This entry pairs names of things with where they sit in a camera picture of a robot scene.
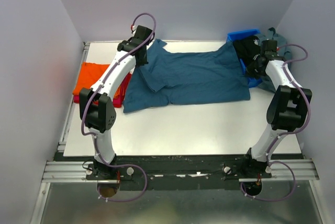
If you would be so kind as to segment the black t shirt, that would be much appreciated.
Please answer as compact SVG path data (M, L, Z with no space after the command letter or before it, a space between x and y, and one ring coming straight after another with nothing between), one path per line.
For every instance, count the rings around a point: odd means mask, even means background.
M248 66L253 58L260 54L261 47L259 38L255 35L235 40L232 42L239 60L242 60L245 66Z

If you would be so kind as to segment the grey blue t shirt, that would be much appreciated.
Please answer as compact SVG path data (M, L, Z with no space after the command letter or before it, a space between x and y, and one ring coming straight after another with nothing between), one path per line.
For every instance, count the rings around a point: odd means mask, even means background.
M269 28L266 33L256 34L258 37L258 44L261 45L261 42L264 40L275 40L277 41L277 46L280 48L279 55L283 56L285 60L291 60L293 58L292 51L289 46L286 46L287 40L285 37L276 32L275 28ZM275 93L276 89L267 76L261 77L262 82L258 85L259 88Z

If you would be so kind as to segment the teal blue t shirt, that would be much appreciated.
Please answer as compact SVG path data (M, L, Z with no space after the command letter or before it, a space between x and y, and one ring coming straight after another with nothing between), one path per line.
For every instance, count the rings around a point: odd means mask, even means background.
M135 68L123 101L125 114L151 107L250 100L247 78L232 42L216 51L171 53L156 39L148 64Z

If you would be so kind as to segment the pink t shirt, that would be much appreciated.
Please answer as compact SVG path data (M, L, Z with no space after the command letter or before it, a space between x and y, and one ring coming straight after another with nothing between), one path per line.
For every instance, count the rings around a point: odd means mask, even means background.
M125 98L125 93L126 93L126 89L128 87L128 84L130 82L132 74L128 73L126 75L126 77L124 78L124 80L122 81L122 83L120 84L120 86L118 87L117 91L114 94L114 98L113 98L113 105L117 108L120 108L122 106L122 103L124 101ZM90 78L91 80L89 80L88 78L85 77L80 77L75 89L73 90L73 102L74 103L79 103L79 92L82 88L89 88L90 85L93 84L93 79Z

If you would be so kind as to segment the orange t shirt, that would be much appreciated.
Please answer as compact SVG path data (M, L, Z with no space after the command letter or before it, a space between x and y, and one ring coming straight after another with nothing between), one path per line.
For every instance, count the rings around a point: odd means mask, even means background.
M73 96L78 96L82 88L89 89L100 79L108 67L108 64L83 62L76 86L72 92Z

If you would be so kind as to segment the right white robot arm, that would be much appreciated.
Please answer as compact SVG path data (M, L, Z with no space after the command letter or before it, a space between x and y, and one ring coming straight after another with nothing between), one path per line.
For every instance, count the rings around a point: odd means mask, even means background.
M287 135L295 135L306 128L310 121L312 91L303 88L291 74L286 60L278 55L277 41L261 43L260 54L246 67L250 77L270 78L275 88L266 112L267 126L258 142L245 155L241 173L254 177L260 169L270 164L270 158Z

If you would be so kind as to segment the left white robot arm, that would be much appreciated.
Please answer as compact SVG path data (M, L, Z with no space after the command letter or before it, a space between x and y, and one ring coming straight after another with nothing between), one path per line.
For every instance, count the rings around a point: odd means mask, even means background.
M111 128L116 121L113 96L132 69L148 63L147 46L154 34L154 28L138 25L131 38L118 44L114 59L98 81L79 93L81 132L92 137L95 165L106 180L122 167L114 163L116 154L111 142Z

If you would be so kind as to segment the blue plastic bin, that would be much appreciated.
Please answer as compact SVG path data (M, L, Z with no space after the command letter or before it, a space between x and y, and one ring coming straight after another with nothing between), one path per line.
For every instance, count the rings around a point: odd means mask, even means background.
M255 55L260 53L258 29L248 29L230 32L227 34L227 41L231 41L241 64L242 73L247 77L248 87L257 87L262 80L247 75L247 66L251 64Z

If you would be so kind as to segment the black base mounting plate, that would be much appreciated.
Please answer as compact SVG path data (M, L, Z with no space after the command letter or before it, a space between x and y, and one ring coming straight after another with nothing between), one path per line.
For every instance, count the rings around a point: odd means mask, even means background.
M54 156L56 162L70 162L83 170L82 181L120 187L123 191L185 191L200 189L237 190L242 180L259 189L256 182L266 179L288 180L298 173L294 165L303 159L300 154L279 154L271 172L267 164L252 161L249 155L168 155L118 156L113 167L98 164L93 157Z

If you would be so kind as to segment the aluminium frame rail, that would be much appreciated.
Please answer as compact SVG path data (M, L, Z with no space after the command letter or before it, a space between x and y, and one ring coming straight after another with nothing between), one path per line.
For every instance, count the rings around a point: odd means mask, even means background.
M46 162L44 167L30 223L43 222L43 213L48 203L52 184L86 182L85 172L80 163L82 158L66 158L63 156L74 110L75 105L70 101L55 153L52 159Z

